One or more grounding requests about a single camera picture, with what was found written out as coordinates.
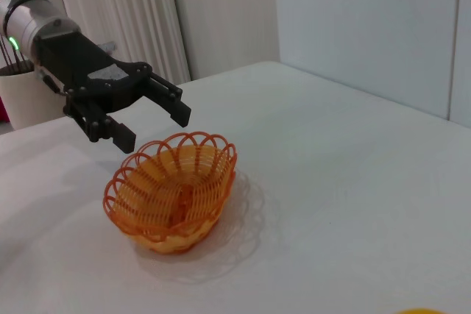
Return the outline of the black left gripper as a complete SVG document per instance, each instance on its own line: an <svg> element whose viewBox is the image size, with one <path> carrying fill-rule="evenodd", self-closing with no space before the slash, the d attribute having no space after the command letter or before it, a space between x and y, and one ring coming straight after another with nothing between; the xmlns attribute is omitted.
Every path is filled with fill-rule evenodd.
<svg viewBox="0 0 471 314"><path fill-rule="evenodd" d="M114 59L80 32L35 41L39 63L63 84L63 112L73 118L92 143L111 139L124 153L135 150L136 134L107 113L135 103L142 96L162 107L180 126L187 126L191 108L183 90L152 73L144 62Z"/></svg>

